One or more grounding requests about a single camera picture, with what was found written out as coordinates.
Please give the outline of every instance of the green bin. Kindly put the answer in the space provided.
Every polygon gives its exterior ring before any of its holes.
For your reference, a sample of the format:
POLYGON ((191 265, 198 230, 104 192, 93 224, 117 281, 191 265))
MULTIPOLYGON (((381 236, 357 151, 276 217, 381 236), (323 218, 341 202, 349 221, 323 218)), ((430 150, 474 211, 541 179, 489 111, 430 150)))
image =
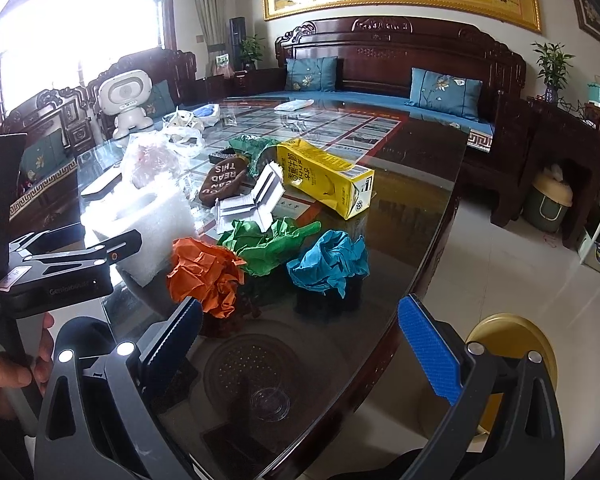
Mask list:
POLYGON ((534 227, 555 233, 573 203, 573 191, 565 182, 538 173, 525 199, 522 216, 534 227))

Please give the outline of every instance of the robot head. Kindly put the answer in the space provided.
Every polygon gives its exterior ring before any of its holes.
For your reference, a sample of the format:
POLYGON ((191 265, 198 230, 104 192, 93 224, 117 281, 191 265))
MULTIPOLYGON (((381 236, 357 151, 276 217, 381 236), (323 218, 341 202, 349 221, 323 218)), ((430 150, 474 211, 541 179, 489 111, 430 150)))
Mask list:
POLYGON ((107 79, 98 90, 98 104, 107 115, 117 115, 144 103, 151 93, 151 79, 143 70, 131 70, 107 79))

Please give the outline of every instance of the window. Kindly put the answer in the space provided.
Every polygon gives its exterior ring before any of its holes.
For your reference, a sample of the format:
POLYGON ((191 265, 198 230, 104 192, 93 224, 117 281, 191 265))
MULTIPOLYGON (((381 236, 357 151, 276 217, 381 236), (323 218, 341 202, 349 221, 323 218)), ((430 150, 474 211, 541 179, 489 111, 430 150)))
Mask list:
POLYGON ((43 89, 86 86, 121 56, 165 47, 165 1, 27 0, 10 10, 0 18, 0 121, 43 89))

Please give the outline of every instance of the potted plant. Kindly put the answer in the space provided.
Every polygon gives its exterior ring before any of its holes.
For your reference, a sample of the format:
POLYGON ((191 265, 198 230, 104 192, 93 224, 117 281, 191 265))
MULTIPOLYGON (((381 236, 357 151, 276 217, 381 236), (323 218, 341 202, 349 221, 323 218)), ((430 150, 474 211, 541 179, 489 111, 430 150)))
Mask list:
POLYGON ((247 36, 240 42, 240 58, 245 70, 256 70, 256 61, 262 61, 262 38, 257 34, 247 36))
POLYGON ((544 100, 549 103, 557 103, 558 92, 567 85, 568 67, 573 66, 569 60, 575 56, 565 54, 562 51, 564 45, 560 43, 532 43, 531 45, 537 47, 534 52, 540 55, 538 57, 538 66, 540 67, 538 79, 544 78, 546 85, 544 100))

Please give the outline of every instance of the silver bolt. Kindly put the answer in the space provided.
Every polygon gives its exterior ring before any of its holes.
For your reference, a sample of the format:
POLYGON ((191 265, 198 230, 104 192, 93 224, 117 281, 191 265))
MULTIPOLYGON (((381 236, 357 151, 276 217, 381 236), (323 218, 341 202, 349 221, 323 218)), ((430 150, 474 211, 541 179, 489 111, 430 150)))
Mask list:
POLYGON ((473 355, 482 355, 484 354, 484 346, 482 346, 480 343, 477 342, 472 342, 469 343, 466 348, 469 351, 469 354, 473 354, 473 355))
POLYGON ((542 356, 538 352, 536 352, 535 350, 532 350, 531 352, 529 352, 529 356, 528 357, 529 357, 529 360, 532 363, 538 364, 538 363, 542 362, 542 356))

